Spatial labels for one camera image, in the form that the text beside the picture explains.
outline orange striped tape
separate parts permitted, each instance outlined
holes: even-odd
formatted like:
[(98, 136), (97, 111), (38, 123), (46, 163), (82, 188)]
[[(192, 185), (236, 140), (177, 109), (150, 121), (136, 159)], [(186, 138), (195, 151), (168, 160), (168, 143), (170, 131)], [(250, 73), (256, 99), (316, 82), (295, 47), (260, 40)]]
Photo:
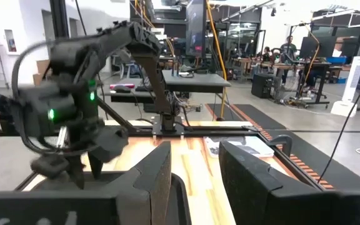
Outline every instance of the orange striped tape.
[[(261, 132), (261, 134), (267, 139), (267, 140), (272, 140), (273, 137), (266, 132), (258, 123), (256, 123), (253, 119), (251, 119), (249, 116), (247, 116), (244, 112), (242, 112), (237, 106), (235, 105), (230, 105), (230, 110), (234, 110), (236, 111), (239, 115), (241, 115), (246, 121), (250, 122), (258, 131)], [(206, 108), (208, 109), (208, 111), (214, 116), (214, 118), (216, 118), (216, 115), (213, 113), (213, 111), (211, 110), (211, 108), (208, 106), (208, 104), (206, 104)], [(276, 145), (276, 147), (280, 150), (283, 150), (283, 145), (278, 144)], [(307, 173), (309, 176), (311, 176), (315, 181), (318, 181), (320, 178), (320, 175), (318, 175), (316, 172), (313, 171), (313, 169), (311, 169), (308, 165), (306, 165), (304, 162), (302, 162), (297, 156), (291, 154), (290, 155), (290, 159), (292, 162), (294, 162), (297, 166), (299, 166), (302, 170), (305, 171), (305, 173)], [(334, 189), (334, 187), (329, 184), (327, 181), (325, 180), (320, 180), (319, 184), (327, 190), (332, 190)]]

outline cardboard box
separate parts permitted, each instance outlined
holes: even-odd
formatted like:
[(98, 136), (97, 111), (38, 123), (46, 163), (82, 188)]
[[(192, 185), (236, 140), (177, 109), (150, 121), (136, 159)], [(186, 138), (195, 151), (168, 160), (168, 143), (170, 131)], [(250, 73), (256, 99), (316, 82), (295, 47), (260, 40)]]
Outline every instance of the cardboard box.
[[(49, 59), (47, 60), (38, 60), (36, 61), (37, 63), (37, 71), (38, 73), (33, 74), (32, 78), (34, 81), (34, 85), (38, 86), (40, 85), (41, 81), (43, 80), (43, 74), (45, 73), (45, 70), (48, 68), (48, 64), (49, 64)], [(49, 70), (46, 74), (46, 78), (48, 78), (49, 75), (52, 74), (52, 71)]]
[(45, 70), (48, 68), (49, 59), (47, 60), (38, 60), (37, 61), (37, 70), (39, 74), (44, 74)]
[(41, 81), (43, 80), (43, 75), (42, 74), (33, 74), (32, 79), (34, 81), (34, 85), (38, 86), (38, 85), (40, 85)]

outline black mat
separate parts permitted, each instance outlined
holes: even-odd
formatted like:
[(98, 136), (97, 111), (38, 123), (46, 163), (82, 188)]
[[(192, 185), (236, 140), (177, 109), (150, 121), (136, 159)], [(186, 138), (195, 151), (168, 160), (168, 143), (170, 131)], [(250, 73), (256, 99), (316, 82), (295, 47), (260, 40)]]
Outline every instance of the black mat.
[[(216, 117), (220, 117), (220, 113), (221, 113), (221, 104), (208, 104), (208, 106), (211, 108), (211, 111), (215, 113)], [(224, 107), (224, 111), (223, 111), (223, 118), (227, 121), (246, 121), (246, 119), (244, 119), (242, 116), (240, 116), (239, 114), (235, 113), (234, 111), (232, 112), (229, 107), (227, 107), (225, 105)]]
[[(323, 172), (329, 156), (303, 140), (291, 131), (267, 131), (272, 137), (285, 134), (292, 137), (293, 145), (291, 153), (313, 169), (319, 175)], [(329, 184), (338, 190), (360, 190), (360, 176), (348, 168), (332, 160), (324, 177)]]
[[(214, 104), (208, 104), (213, 111)], [(279, 124), (274, 119), (265, 115), (260, 110), (251, 105), (236, 105), (243, 113), (253, 119), (257, 124), (262, 126), (272, 137), (276, 137), (280, 134), (286, 134), (291, 136), (293, 146), (291, 152), (297, 156), (302, 162), (309, 166), (314, 172), (321, 174), (326, 166), (329, 156), (322, 151), (303, 140), (291, 131), (285, 130), (286, 128)], [(215, 115), (220, 116), (221, 105), (215, 105)], [(246, 121), (241, 115), (233, 112), (235, 121)], [(227, 121), (233, 120), (231, 117), (230, 109), (224, 108), (223, 118)], [(274, 131), (273, 129), (283, 129), (282, 131)], [(333, 185), (334, 188), (340, 190), (360, 190), (360, 177), (353, 173), (351, 170), (333, 160), (327, 169), (324, 180)]]
[(263, 129), (286, 129), (285, 126), (250, 104), (235, 104), (235, 106), (255, 121), (255, 123), (259, 124)]

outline white wall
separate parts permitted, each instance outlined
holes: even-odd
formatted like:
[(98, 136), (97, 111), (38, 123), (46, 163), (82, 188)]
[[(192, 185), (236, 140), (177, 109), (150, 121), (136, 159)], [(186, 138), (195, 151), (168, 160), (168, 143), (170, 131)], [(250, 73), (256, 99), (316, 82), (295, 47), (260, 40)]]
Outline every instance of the white wall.
[[(88, 34), (95, 33), (98, 27), (112, 26), (113, 21), (130, 18), (128, 0), (126, 2), (78, 0), (78, 2)], [(3, 45), (0, 51), (8, 83), (11, 83), (12, 68), (18, 55), (30, 45), (45, 41), (42, 9), (51, 11), (49, 0), (0, 0), (0, 44)], [(79, 20), (74, 0), (66, 0), (66, 11), (70, 32), (69, 18)], [(79, 34), (82, 34), (81, 24), (78, 23), (76, 26)], [(4, 29), (13, 31), (17, 54), (7, 54), (8, 47), (4, 38)], [(34, 51), (25, 58), (19, 71), (20, 84), (33, 83), (33, 74), (37, 73), (36, 61), (43, 59), (48, 59), (46, 47)]]
[[(27, 37), (24, 32), (24, 24), (21, 19), (21, 10), (18, 1), (0, 0), (0, 53), (6, 79), (8, 83), (11, 83), (12, 68), (18, 55), (8, 54), (8, 45), (4, 33), (5, 29), (12, 30), (17, 51), (19, 53), (23, 51), (27, 45)], [(2, 74), (0, 74), (0, 86), (4, 86)]]
[[(262, 8), (261, 15), (261, 29), (266, 30), (266, 37), (264, 40), (264, 47), (280, 48), (282, 44), (286, 42), (287, 36), (289, 36), (290, 25), (297, 25), (301, 21), (309, 22), (312, 17), (312, 13), (303, 9), (287, 9), (284, 11), (282, 7), (277, 9), (276, 16), (271, 16), (272, 9)], [(297, 49), (300, 49), (303, 37), (308, 36), (308, 30), (305, 27), (297, 27), (292, 34), (293, 44)], [(259, 35), (257, 51), (261, 50), (263, 40), (263, 32)]]

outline concrete floor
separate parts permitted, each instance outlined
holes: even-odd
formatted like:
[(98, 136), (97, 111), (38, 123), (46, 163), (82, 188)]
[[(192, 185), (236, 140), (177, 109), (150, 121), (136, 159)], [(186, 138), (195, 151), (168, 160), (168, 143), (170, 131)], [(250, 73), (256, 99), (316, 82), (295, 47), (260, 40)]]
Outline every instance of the concrete floor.
[[(112, 79), (105, 80), (106, 84), (113, 82)], [(324, 92), (332, 104), (334, 101), (341, 99), (343, 89), (343, 84), (326, 84)], [(305, 110), (294, 109), (259, 99), (251, 94), (250, 82), (243, 84), (236, 81), (232, 82), (232, 87), (227, 89), (227, 94), (231, 104), (252, 104), (289, 130), (300, 131), (296, 132), (298, 136), (327, 155), (331, 154), (338, 133), (317, 131), (339, 131), (345, 120), (345, 117), (329, 114), (331, 104), (327, 110), (323, 105), (313, 106)], [(215, 95), (193, 93), (191, 101), (194, 104), (214, 103)], [(140, 118), (137, 106), (132, 103), (109, 102), (109, 105), (125, 119)], [(150, 118), (154, 115), (144, 113), (142, 105), (141, 111), (143, 118)], [(187, 115), (191, 121), (210, 121), (212, 119), (212, 116), (205, 108), (201, 112), (190, 112)], [(334, 158), (360, 176), (360, 155), (355, 152), (357, 148), (360, 148), (360, 112), (349, 120), (346, 131), (348, 132), (343, 134)], [(26, 149), (18, 137), (0, 137), (0, 190), (12, 190), (27, 177), (31, 173), (29, 162), (32, 158), (35, 158), (35, 154)]]

